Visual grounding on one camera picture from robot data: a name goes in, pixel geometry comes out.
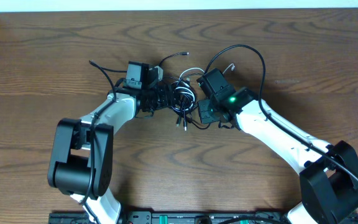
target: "wooden table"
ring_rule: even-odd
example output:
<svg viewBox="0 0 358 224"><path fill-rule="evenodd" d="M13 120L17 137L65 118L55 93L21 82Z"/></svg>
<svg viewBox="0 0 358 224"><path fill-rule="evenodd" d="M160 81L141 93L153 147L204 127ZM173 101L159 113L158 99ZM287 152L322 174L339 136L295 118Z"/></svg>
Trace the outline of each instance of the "wooden table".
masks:
<svg viewBox="0 0 358 224"><path fill-rule="evenodd" d="M48 186L47 169L57 122L89 113L109 90L89 59L125 69L189 51L166 61L176 76L233 44L265 57L264 99L275 111L358 153L358 9L0 14L0 222L46 223L53 210L81 210ZM259 89L253 52L227 52L213 66L230 63L236 88ZM217 124L184 131L176 119L158 111L115 135L110 188L124 205L289 210L301 200L298 176L257 139Z"/></svg>

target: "table surface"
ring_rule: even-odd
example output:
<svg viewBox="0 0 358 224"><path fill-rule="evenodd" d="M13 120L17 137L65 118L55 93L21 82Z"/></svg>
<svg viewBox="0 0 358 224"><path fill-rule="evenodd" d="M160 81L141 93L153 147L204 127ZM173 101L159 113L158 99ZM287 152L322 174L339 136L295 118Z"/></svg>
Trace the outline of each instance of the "table surface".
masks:
<svg viewBox="0 0 358 224"><path fill-rule="evenodd" d="M177 76L233 44L264 56L264 99L278 114L358 153L358 9L0 14L0 222L46 223L51 211L81 209L48 186L47 169L58 121L89 113L109 90L89 59L125 69L189 51L164 65ZM213 66L230 63L236 88L259 89L256 54L235 49ZM124 205L289 210L301 200L296 173L256 138L217 124L184 131L176 119L161 110L115 135L110 188Z"/></svg>

